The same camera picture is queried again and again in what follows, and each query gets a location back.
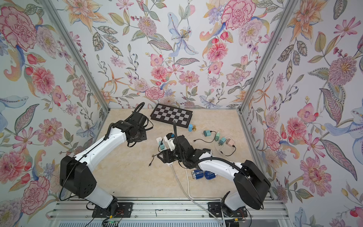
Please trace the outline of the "brown charger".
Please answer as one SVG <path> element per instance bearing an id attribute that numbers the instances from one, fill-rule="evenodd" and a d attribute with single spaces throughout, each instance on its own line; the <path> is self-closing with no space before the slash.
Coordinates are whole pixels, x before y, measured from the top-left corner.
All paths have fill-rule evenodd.
<path id="1" fill-rule="evenodd" d="M 228 145 L 230 147 L 235 147 L 235 141 L 233 139 L 227 139 L 226 145 Z"/>

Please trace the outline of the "blue electric shaver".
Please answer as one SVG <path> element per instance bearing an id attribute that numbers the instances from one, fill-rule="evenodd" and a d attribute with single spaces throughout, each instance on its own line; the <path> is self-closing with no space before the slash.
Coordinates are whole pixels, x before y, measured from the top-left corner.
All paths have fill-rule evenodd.
<path id="1" fill-rule="evenodd" d="M 210 172 L 210 171 L 205 171 L 204 172 L 204 177 L 207 179 L 207 180 L 212 180 L 214 178 L 216 178 L 216 174 L 213 173 L 213 172 Z"/>
<path id="2" fill-rule="evenodd" d="M 199 180 L 204 177 L 204 172 L 202 170 L 195 169 L 192 171 L 192 177 L 195 180 Z"/>

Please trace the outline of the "teal USB charger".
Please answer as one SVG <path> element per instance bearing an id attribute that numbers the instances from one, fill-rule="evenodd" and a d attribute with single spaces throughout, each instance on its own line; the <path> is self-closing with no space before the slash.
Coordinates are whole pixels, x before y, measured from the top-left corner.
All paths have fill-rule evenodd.
<path id="1" fill-rule="evenodd" d="M 223 137 L 220 141 L 219 141 L 219 145 L 220 146 L 223 146 L 223 145 L 225 145 L 226 144 L 226 141 L 227 141 L 227 138 L 226 137 Z"/>

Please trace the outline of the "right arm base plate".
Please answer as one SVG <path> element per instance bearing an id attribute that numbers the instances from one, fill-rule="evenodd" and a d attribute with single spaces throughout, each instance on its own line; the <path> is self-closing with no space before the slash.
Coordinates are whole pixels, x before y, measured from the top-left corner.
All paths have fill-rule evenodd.
<path id="1" fill-rule="evenodd" d="M 221 218 L 222 214 L 229 218 L 247 218 L 249 216 L 245 207 L 233 211 L 221 202 L 216 201 L 208 202 L 208 211 L 217 218 Z"/>

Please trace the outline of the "black electric shaver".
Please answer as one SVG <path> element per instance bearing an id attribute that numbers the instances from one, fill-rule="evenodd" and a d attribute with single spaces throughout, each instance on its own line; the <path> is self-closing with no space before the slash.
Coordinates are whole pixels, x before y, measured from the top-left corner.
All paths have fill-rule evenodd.
<path id="1" fill-rule="evenodd" d="M 211 150 L 211 149 L 204 148 L 204 149 L 203 149 L 203 151 L 205 151 L 205 152 L 207 152 L 207 153 L 209 153 L 209 154 L 213 155 L 213 150 Z"/>

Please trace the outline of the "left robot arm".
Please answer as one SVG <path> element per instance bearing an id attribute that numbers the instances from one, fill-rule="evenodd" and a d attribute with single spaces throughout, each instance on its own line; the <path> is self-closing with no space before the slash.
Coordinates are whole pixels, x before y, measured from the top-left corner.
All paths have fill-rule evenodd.
<path id="1" fill-rule="evenodd" d="M 74 157 L 66 156 L 60 162 L 60 186 L 75 196 L 92 202 L 110 214 L 117 212 L 117 199 L 97 184 L 93 171 L 97 165 L 115 148 L 123 143 L 133 147 L 147 139 L 149 119 L 133 112 L 126 120 L 109 125 L 103 138 L 78 153 Z"/>

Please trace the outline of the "light green USB charger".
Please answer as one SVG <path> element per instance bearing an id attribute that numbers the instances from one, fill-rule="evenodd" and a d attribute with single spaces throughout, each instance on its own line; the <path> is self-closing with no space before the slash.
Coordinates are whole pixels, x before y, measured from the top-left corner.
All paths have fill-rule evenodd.
<path id="1" fill-rule="evenodd" d="M 220 133 L 219 133 L 219 132 L 217 132 L 217 133 L 216 133 L 216 135 L 215 135 L 214 140 L 215 140 L 215 141 L 219 141 L 219 138 L 220 138 Z"/>

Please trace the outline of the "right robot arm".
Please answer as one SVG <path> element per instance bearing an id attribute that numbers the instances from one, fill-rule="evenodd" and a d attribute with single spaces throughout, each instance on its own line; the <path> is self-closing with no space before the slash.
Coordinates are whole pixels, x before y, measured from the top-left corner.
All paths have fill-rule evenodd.
<path id="1" fill-rule="evenodd" d="M 175 137 L 172 133 L 158 138 L 158 145 L 157 157 L 163 163 L 171 165 L 177 162 L 186 169 L 211 172 L 234 183 L 236 191 L 227 192 L 220 202 L 228 216 L 246 206 L 255 210 L 264 209 L 271 183 L 252 161 L 240 163 L 215 157 L 206 148 L 193 148 L 183 135 Z"/>

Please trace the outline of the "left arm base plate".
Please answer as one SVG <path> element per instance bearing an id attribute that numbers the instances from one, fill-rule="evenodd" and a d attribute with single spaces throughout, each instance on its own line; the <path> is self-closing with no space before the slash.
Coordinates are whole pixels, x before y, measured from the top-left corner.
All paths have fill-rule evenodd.
<path id="1" fill-rule="evenodd" d="M 92 217 L 93 218 L 130 218 L 131 212 L 133 208 L 132 202 L 118 202 L 117 204 L 111 204 L 107 208 L 101 208 L 99 206 L 95 206 L 93 209 Z"/>

